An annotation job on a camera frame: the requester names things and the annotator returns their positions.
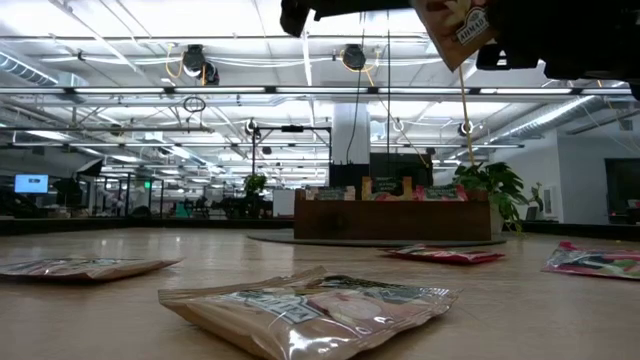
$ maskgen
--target wooden floor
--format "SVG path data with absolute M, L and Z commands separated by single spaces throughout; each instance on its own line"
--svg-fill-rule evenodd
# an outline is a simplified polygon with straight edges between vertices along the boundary
M 250 359 L 158 304 L 159 288 L 253 282 L 323 265 L 392 283 L 462 288 L 444 316 L 358 359 L 640 358 L 640 283 L 540 272 L 561 237 L 492 247 L 473 268 L 380 258 L 375 249 L 290 246 L 241 231 L 127 229 L 0 237 L 0 264 L 68 255 L 184 256 L 146 276 L 90 287 L 0 283 L 0 359 Z M 638 243 L 573 239 L 640 249 Z

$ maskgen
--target round rug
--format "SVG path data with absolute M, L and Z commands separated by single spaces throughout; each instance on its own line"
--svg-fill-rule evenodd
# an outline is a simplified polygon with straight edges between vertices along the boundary
M 249 233 L 249 239 L 296 245 L 351 246 L 351 247 L 401 247 L 424 244 L 431 247 L 469 247 L 504 244 L 503 237 L 491 241 L 428 241 L 428 240 L 332 240 L 332 239 L 296 239 L 293 230 L 267 230 Z

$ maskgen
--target ceiling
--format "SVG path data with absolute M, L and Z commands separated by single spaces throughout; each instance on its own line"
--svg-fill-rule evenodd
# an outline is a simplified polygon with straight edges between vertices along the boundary
M 186 50 L 186 46 L 203 44 L 207 57 L 219 71 L 221 86 L 358 86 L 359 78 L 360 86 L 460 86 L 458 73 L 449 71 L 440 60 L 413 10 L 393 11 L 388 20 L 384 12 L 365 14 L 363 21 L 360 14 L 326 18 L 320 22 L 309 19 L 307 39 L 304 40 L 289 37 L 282 31 L 279 0 L 67 1 L 75 18 L 56 7 L 52 1 L 2 1 L 0 53 L 10 52 L 15 58 L 53 77 L 62 73 L 76 74 L 86 81 L 85 85 L 198 86 L 198 81 L 184 72 L 173 78 L 166 68 L 169 67 L 174 74 L 178 73 L 180 53 Z M 106 42 L 96 39 L 98 36 Z M 349 71 L 341 62 L 340 53 L 344 46 L 361 42 L 369 59 L 371 79 L 366 74 Z M 470 59 L 463 64 L 461 71 L 466 86 L 595 86 L 593 82 L 585 80 L 571 84 L 549 81 L 543 74 L 543 67 L 544 64 L 537 69 L 485 72 L 477 70 L 473 59 Z M 33 84 L 0 72 L 0 86 Z M 128 96 L 123 99 L 150 100 L 152 103 L 160 101 L 158 96 L 148 99 Z M 212 132 L 165 132 L 159 139 L 176 143 L 243 142 L 247 141 L 244 127 L 247 119 L 251 118 L 261 126 L 331 126 L 331 122 L 336 121 L 333 119 L 333 104 L 336 101 L 355 101 L 353 97 L 276 99 L 267 95 L 243 98 L 243 101 L 248 99 L 247 103 L 235 101 L 237 98 L 234 96 L 217 96 L 215 99 L 217 106 L 209 104 L 202 112 L 202 117 L 197 116 L 189 125 L 197 127 L 202 121 Z M 27 96 L 18 100 L 39 107 L 54 117 L 55 121 L 47 126 L 53 126 L 56 121 L 71 123 L 70 106 L 38 105 L 38 100 L 42 99 L 37 97 Z M 104 100 L 115 102 L 117 99 L 106 97 Z M 124 126 L 133 124 L 131 126 L 149 127 L 149 133 L 153 132 L 152 128 L 186 126 L 185 121 L 190 114 L 179 106 L 182 98 L 178 97 L 177 100 L 174 113 L 166 102 L 153 103 L 153 106 L 101 107 L 95 113 L 91 112 L 96 106 L 78 105 L 76 121 L 86 117 L 81 126 L 98 127 L 115 123 Z M 464 121 L 462 102 L 460 99 L 445 100 L 394 99 L 390 107 L 393 117 L 405 122 L 404 131 L 411 141 L 461 143 L 464 139 L 457 134 L 457 126 Z M 366 98 L 363 101 L 368 103 L 373 121 L 387 120 L 387 110 L 380 100 Z M 547 101 L 523 99 L 520 102 L 492 98 L 490 101 L 469 102 L 469 119 L 481 125 L 476 127 L 474 138 L 481 139 L 505 128 Z M 145 141 L 143 135 L 114 137 L 108 132 L 70 135 L 81 141 Z M 405 140 L 397 130 L 392 130 L 390 138 L 393 142 Z M 320 140 L 311 132 L 275 132 L 269 141 L 317 143 Z M 238 169 L 240 165 L 245 165 L 242 171 L 247 170 L 247 160 L 243 159 L 243 152 L 237 149 L 194 148 L 189 151 L 191 155 L 210 164 L 235 166 Z M 449 153 L 440 151 L 437 157 L 447 159 Z M 131 151 L 127 155 L 135 157 Z M 166 163 L 172 157 L 170 155 L 167 159 L 153 149 L 139 151 L 137 156 L 154 164 Z M 327 159 L 328 149 L 274 149 L 273 154 L 261 156 L 272 159 Z M 313 174 L 311 180 L 319 183 L 324 181 L 324 165 L 311 163 L 306 166 L 310 170 L 305 171 Z M 241 173 L 232 170 L 232 167 L 229 169 L 227 174 Z M 301 175 L 305 180 L 310 179 L 303 169 L 294 170 L 290 168 L 288 171 Z M 281 173 L 268 173 L 284 178 Z

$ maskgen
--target screen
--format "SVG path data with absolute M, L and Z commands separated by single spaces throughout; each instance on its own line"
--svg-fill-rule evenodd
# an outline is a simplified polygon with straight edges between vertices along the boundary
M 16 175 L 14 191 L 18 194 L 46 194 L 49 175 Z

